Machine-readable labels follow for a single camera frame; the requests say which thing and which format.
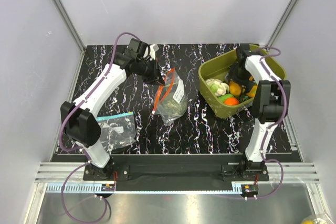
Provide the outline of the olive green plastic basket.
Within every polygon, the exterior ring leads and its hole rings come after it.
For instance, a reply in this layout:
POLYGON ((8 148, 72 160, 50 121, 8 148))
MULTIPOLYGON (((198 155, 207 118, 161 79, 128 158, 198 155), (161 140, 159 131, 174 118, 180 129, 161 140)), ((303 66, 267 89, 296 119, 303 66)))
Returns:
POLYGON ((214 111, 214 114, 221 119, 233 116, 236 113, 251 107, 253 104, 253 98, 250 98, 236 106, 226 105, 218 99, 215 93, 206 84, 206 80, 208 79, 218 79, 220 81, 224 81, 230 67, 236 61, 237 56, 236 50, 234 49, 206 61, 199 67, 198 70, 200 80, 199 92, 214 111))

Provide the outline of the red zip clear bag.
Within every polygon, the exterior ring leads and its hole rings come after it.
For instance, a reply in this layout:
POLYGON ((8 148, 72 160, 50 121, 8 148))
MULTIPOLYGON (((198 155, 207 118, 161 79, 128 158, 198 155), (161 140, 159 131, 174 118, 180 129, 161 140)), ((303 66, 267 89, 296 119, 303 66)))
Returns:
POLYGON ((180 101, 183 98, 187 98, 187 96, 184 89, 184 81, 179 77, 174 68, 166 73, 164 81, 165 86, 160 86, 156 93, 152 114, 160 115, 164 125, 169 126, 182 116, 169 116, 163 114, 162 102, 165 99, 174 99, 176 102, 180 103, 180 101))

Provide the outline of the green netted melon toy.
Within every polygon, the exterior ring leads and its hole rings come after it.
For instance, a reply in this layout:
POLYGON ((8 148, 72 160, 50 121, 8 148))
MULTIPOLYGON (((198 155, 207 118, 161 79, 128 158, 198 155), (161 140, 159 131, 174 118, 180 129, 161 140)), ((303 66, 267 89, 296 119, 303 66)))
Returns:
POLYGON ((187 110, 187 98, 183 98, 180 103, 174 99, 165 99, 162 102, 163 114, 169 116, 182 116, 187 110))

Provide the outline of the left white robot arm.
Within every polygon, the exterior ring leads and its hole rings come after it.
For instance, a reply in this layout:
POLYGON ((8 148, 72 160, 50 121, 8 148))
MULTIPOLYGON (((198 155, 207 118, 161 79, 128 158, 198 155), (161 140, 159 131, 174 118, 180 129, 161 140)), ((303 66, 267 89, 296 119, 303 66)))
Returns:
POLYGON ((98 112, 114 90, 132 74, 141 76, 146 84, 165 84, 156 59, 158 49, 156 44, 131 39, 123 52, 113 51, 111 62, 79 98, 61 105, 59 135, 66 135, 88 155, 90 164, 95 166, 95 174, 103 180, 113 175, 113 167, 109 164, 110 155, 100 141, 98 112))

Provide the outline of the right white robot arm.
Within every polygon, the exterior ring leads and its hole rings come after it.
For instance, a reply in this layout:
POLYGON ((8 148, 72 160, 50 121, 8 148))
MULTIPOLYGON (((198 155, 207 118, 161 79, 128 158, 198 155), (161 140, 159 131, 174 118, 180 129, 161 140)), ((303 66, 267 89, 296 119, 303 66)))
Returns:
POLYGON ((266 59, 279 56, 281 51, 273 55, 263 55, 262 48, 251 49, 243 44, 236 49, 237 60, 230 68, 226 82, 233 81, 245 91, 251 91, 257 85, 251 114, 255 125, 251 139, 239 162, 235 174, 244 180, 250 180, 256 174, 266 173, 266 150, 272 134, 288 113, 291 83, 281 80, 267 65, 266 59))

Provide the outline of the blue zip clear bag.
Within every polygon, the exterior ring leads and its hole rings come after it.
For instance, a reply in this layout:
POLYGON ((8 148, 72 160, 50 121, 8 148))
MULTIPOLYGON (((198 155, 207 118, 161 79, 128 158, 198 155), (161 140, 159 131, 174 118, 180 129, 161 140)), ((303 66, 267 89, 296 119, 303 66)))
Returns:
POLYGON ((109 153, 118 153, 135 143, 134 113, 122 113, 96 118, 101 127, 100 141, 109 153))

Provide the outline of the orange fruit toy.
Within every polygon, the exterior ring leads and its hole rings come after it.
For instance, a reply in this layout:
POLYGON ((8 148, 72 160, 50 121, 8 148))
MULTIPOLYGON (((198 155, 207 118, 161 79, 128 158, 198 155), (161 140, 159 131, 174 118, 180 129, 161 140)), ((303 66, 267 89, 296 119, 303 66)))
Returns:
POLYGON ((229 84, 229 92, 233 95, 233 96, 240 96, 242 93, 242 87, 235 83, 235 82, 230 82, 229 84))

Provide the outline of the yellow orange mango toy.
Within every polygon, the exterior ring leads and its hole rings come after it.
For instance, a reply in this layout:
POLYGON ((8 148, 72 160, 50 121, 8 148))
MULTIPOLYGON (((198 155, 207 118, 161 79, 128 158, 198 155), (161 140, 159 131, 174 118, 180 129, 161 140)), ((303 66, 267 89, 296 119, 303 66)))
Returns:
POLYGON ((249 92, 246 89, 243 89, 244 95, 248 96, 249 98, 254 98, 256 95, 257 88, 258 85, 254 85, 249 92))

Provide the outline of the small orange tangerine toy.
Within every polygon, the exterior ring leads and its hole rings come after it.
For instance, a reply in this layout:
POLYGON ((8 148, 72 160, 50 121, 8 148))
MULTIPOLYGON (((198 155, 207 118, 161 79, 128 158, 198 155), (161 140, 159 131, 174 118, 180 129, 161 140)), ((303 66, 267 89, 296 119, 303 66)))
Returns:
POLYGON ((229 105, 229 106, 236 106, 236 105, 239 105, 240 102, 238 99, 236 99, 235 97, 230 97, 230 98, 227 98, 225 101, 224 101, 224 104, 225 105, 229 105))

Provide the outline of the green cucumber toy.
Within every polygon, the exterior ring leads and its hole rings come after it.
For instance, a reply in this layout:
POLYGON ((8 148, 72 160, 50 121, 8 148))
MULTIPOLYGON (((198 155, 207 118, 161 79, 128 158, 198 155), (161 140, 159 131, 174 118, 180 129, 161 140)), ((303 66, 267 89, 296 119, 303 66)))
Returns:
POLYGON ((225 95, 221 95, 220 97, 218 97, 218 99, 220 100, 220 102, 224 103, 225 100, 227 100, 228 98, 233 98, 234 96, 230 93, 225 94, 225 95))

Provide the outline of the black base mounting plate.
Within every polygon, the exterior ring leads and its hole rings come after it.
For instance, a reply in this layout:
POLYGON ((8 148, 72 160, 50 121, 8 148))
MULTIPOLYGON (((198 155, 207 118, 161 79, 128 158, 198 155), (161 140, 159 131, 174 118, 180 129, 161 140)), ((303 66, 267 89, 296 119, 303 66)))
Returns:
POLYGON ((267 182, 264 162, 243 154, 113 155, 106 168, 85 168, 84 180, 117 181, 118 191, 224 191, 232 182, 267 182))

